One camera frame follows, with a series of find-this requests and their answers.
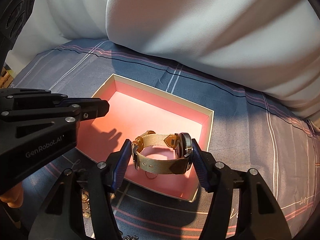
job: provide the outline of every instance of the metal screw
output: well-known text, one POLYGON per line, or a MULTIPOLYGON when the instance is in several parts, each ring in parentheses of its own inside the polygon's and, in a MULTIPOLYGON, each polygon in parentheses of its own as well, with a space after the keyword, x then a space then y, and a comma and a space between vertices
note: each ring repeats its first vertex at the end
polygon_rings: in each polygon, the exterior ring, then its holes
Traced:
POLYGON ((216 166, 218 169, 222 169, 222 168, 224 167, 224 163, 222 163, 222 162, 217 162, 217 163, 215 164, 215 166, 216 166))
POLYGON ((257 175, 258 174, 258 171, 256 169, 250 169, 249 172, 252 174, 252 175, 257 175))
POLYGON ((105 162, 99 162, 99 163, 97 164, 97 167, 98 167, 99 169, 103 169, 103 168, 105 168, 105 166, 107 166, 107 164, 106 164, 105 162))
POLYGON ((74 118, 74 117, 66 117, 65 118, 65 120, 67 121, 67 122, 74 122, 76 119, 74 118))
POLYGON ((72 173, 72 169, 66 169, 66 170, 64 170, 64 175, 70 175, 71 173, 72 173))

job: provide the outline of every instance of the blue gripper pad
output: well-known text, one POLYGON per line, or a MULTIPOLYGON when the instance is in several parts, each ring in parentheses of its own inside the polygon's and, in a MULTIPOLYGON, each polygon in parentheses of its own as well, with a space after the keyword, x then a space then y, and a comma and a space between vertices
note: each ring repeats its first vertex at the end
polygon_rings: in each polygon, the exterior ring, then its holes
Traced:
POLYGON ((204 161, 202 160, 202 157, 200 155, 201 149, 195 139, 192 139, 192 146, 193 146, 193 157, 192 157, 193 166, 196 170, 201 187, 203 187, 208 192, 210 188, 208 170, 204 164, 204 161))
POLYGON ((120 154, 121 156, 113 171, 113 182, 110 187, 113 192, 115 192, 121 186, 131 158, 131 141, 129 139, 125 140, 121 147, 120 154))

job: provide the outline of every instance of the pink stripe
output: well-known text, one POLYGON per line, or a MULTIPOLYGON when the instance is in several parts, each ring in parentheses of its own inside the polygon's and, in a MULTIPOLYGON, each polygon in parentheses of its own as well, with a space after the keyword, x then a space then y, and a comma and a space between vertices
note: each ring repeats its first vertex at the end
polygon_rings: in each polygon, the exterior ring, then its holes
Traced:
POLYGON ((53 174, 52 171, 49 170, 49 168, 47 166, 44 166, 44 168, 52 175, 54 176, 56 179, 58 178, 55 174, 53 174))
POLYGON ((161 227, 166 227, 166 228, 172 228, 172 229, 177 229, 177 230, 184 230, 184 231, 199 231, 201 232, 202 231, 202 228, 181 228, 181 227, 175 227, 175 226, 171 226, 171 225, 166 225, 166 224, 162 224, 162 223, 158 223, 158 222, 153 222, 153 221, 150 221, 150 220, 146 220, 146 219, 143 219, 143 218, 140 218, 140 217, 137 217, 137 216, 134 216, 132 214, 129 214, 125 211, 122 211, 121 209, 119 208, 116 208, 116 207, 112 207, 113 209, 117 210, 119 213, 121 214, 124 214, 128 217, 131 217, 133 219, 136 219, 136 220, 139 220, 139 221, 142 221, 142 222, 146 222, 146 223, 150 223, 150 224, 153 224, 153 225, 157 225, 157 226, 161 226, 161 227))
MULTIPOLYGON (((59 48, 59 47, 61 47, 61 48, 63 48, 63 49, 66 49, 66 48, 74 48, 74 49, 78 49, 79 51, 93 50, 93 49, 94 49, 95 52, 98 52, 98 53, 100 53, 101 55, 120 56, 120 57, 129 58, 129 59, 137 59, 137 60, 141 60, 141 61, 144 61, 144 62, 148 62, 148 63, 154 64, 154 65, 158 65, 158 66, 162 66, 162 67, 167 67, 167 65, 162 65, 162 64, 159 64, 159 63, 155 63, 155 62, 153 62, 153 61, 150 61, 150 60, 145 60, 145 59, 142 59, 142 58, 139 57, 139 56, 136 56, 136 57, 128 57, 128 56, 125 56, 125 55, 133 56, 132 54, 128 54, 128 53, 125 53, 125 52, 116 52, 116 53, 114 53, 114 52, 112 52, 111 50, 103 50, 103 49, 97 48, 97 47, 81 48, 81 47, 79 47, 79 46, 77 46, 77 45, 68 45, 68 46, 60 45, 60 46, 58 46, 58 48, 59 48)), ((229 87, 228 85, 226 85, 226 84, 223 83, 223 82, 220 82, 220 83, 222 83, 223 85, 225 85, 226 87, 228 87, 230 90, 232 90, 232 91, 234 91, 234 92, 245 93, 246 96, 248 96, 248 97, 250 97, 250 98, 256 99, 256 100, 251 99, 251 100, 254 101, 254 102, 257 102, 257 103, 265 103, 264 100, 261 99, 261 98, 257 98, 257 97, 250 96, 249 94, 247 94, 247 93, 245 92, 244 89, 243 89, 243 90, 236 90, 236 89, 233 89, 232 87, 229 87)), ((288 116, 285 112, 281 111, 281 110, 280 110, 279 108, 277 108, 276 106, 271 105, 271 104, 269 104, 268 102, 267 102, 267 104, 268 104, 268 106, 269 106, 270 109, 276 111, 276 112, 277 112, 279 115, 281 115, 282 117, 285 117, 285 118, 287 118, 287 119, 290 119, 291 122, 292 122, 292 120, 296 120, 296 119, 288 116)), ((309 134, 309 135, 311 134, 310 132, 308 132, 307 130, 305 130, 304 127, 303 127, 303 130, 304 130, 307 134, 309 134)))
POLYGON ((50 165, 53 169, 55 169, 55 171, 57 171, 59 174, 61 173, 61 171, 59 171, 59 170, 57 169, 57 167, 54 166, 52 163, 49 163, 49 165, 50 165))
MULTIPOLYGON (((256 100, 254 100, 254 99, 250 99, 250 100, 252 100, 252 101, 254 101, 254 102, 257 102, 257 103, 261 103, 260 101, 256 101, 256 100)), ((300 125, 300 126, 302 127, 302 129, 304 130, 305 133, 311 135, 310 131, 308 131, 308 130, 306 130, 306 129, 304 128, 304 126, 302 125, 302 123, 301 123, 300 120, 299 120, 300 123, 295 122, 295 121, 298 121, 298 119, 295 119, 295 118, 293 118, 293 117, 291 117, 291 116, 289 116, 289 117, 288 117, 288 116, 285 116, 285 115, 281 114, 280 112, 278 112, 279 109, 276 108, 276 106, 271 105, 271 104, 269 104, 268 102, 267 102, 267 104, 268 104, 268 107, 269 107, 270 109, 276 111, 276 112, 277 112, 279 115, 281 115, 282 117, 289 119, 291 122, 300 125)))
MULTIPOLYGON (((72 45, 69 45, 65 48, 74 48, 74 49, 78 49, 78 48, 75 48, 74 46, 72 45)), ((150 60, 145 60, 145 59, 141 59, 141 58, 138 58, 138 57, 128 57, 128 56, 124 56, 124 55, 120 55, 118 53, 123 53, 125 55, 130 55, 132 56, 131 54, 127 54, 127 53, 124 53, 124 52, 117 52, 117 53, 114 53, 112 51, 106 51, 106 50, 103 50, 103 49, 100 49, 102 50, 103 52, 100 52, 99 49, 95 50, 95 52, 98 52, 102 55, 108 55, 108 56, 121 56, 121 57, 125 57, 125 58, 129 58, 129 59, 137 59, 137 60, 141 60, 141 61, 144 61, 144 62, 148 62, 148 63, 151 63, 151 64, 154 64, 154 65, 158 65, 158 66, 161 66, 161 67, 168 67, 167 65, 162 65, 162 64, 159 64, 159 63, 155 63, 153 61, 150 61, 150 60)))
POLYGON ((158 231, 158 230, 153 230, 153 229, 150 229, 150 228, 145 228, 145 227, 142 227, 142 226, 139 226, 139 225, 136 225, 134 223, 131 223, 127 220, 124 220, 123 218, 120 218, 118 216, 115 216, 116 219, 130 225, 130 226, 133 226, 135 228, 140 228, 140 229, 143 229, 143 230, 146 230, 146 231, 149 231, 149 232, 153 232, 153 233, 158 233, 158 234, 161 234, 161 235, 165 235, 165 236, 173 236, 173 237, 178 237, 178 238, 191 238, 191 239, 199 239, 199 236, 181 236, 181 235, 175 235, 175 234, 170 234, 170 233, 166 233, 166 232, 161 232, 161 231, 158 231))
POLYGON ((308 208, 312 207, 312 203, 313 203, 313 202, 311 202, 311 203, 309 203, 308 205, 304 206, 303 208, 300 208, 300 209, 296 210, 295 212, 291 213, 290 215, 293 214, 293 216, 290 217, 290 218, 287 218, 289 215, 285 216, 285 217, 286 217, 286 220, 289 221, 289 220, 295 218, 297 215, 300 215, 301 213, 307 211, 308 208))

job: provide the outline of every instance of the metal chain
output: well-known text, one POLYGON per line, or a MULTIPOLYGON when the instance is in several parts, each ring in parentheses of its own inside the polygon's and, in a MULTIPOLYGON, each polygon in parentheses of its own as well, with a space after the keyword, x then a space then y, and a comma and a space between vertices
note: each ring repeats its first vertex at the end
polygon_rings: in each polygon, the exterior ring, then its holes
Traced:
POLYGON ((139 240, 137 236, 123 236, 122 240, 139 240))
POLYGON ((89 193, 85 189, 82 189, 81 201, 83 217, 91 217, 89 193))

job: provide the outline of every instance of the brown leather strap tab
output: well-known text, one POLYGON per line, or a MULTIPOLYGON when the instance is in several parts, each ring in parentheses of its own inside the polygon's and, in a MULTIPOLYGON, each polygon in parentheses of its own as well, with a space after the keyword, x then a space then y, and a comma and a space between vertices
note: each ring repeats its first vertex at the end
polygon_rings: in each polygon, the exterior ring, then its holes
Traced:
POLYGON ((187 170, 188 159, 179 158, 176 159, 175 162, 171 165, 169 170, 172 174, 185 174, 187 170))
POLYGON ((155 131, 152 131, 152 130, 148 130, 146 131, 145 133, 143 133, 142 135, 140 135, 141 137, 145 136, 145 135, 148 135, 148 134, 155 134, 156 132, 155 131))
POLYGON ((136 144, 138 145, 138 149, 137 151, 140 153, 142 152, 142 150, 144 149, 144 144, 143 144, 143 138, 141 136, 138 136, 136 139, 135 139, 135 142, 137 142, 136 144))
POLYGON ((176 140, 177 140, 177 136, 175 134, 169 134, 168 137, 164 139, 164 142, 169 148, 175 149, 176 140))

